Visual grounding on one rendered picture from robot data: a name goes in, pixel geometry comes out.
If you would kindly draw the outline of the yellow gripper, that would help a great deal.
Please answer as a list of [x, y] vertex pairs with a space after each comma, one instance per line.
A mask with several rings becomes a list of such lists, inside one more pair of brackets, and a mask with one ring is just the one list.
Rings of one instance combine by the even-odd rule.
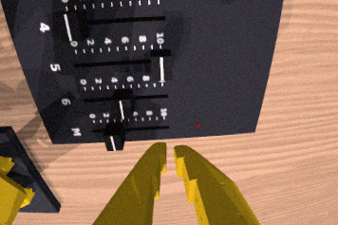
[[[195, 204], [198, 225], [260, 225], [236, 184], [200, 153], [176, 145], [174, 157], [187, 201]], [[92, 225], [152, 225], [166, 158], [166, 142], [151, 145]]]

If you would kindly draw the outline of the black lighting desk panel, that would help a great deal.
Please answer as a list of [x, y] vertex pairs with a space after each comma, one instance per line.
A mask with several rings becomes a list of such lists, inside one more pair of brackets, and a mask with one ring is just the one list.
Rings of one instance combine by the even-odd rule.
[[1, 4], [52, 144], [123, 151], [125, 141], [255, 133], [283, 1]]

